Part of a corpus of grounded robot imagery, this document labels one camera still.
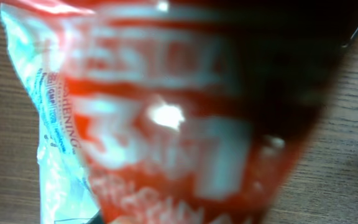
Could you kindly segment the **red Nescafe coffee sachet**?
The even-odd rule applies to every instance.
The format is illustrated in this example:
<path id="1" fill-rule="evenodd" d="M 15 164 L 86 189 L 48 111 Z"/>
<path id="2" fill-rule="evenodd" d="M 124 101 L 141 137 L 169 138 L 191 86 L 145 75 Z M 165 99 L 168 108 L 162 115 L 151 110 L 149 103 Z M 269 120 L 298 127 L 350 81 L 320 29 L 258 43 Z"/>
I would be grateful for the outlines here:
<path id="1" fill-rule="evenodd" d="M 0 1 L 12 65 L 105 223 L 260 223 L 358 1 Z"/>

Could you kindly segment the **white wet wipe sachet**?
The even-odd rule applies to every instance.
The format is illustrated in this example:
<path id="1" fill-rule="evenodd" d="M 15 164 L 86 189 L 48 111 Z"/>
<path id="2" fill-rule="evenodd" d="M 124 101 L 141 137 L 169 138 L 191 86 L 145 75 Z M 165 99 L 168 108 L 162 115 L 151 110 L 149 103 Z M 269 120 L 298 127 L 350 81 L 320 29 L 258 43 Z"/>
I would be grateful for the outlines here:
<path id="1" fill-rule="evenodd" d="M 39 113 L 40 222 L 102 223 L 76 155 L 80 142 L 60 75 L 67 22 L 48 19 L 20 1 L 1 2 L 0 20 L 12 66 Z"/>

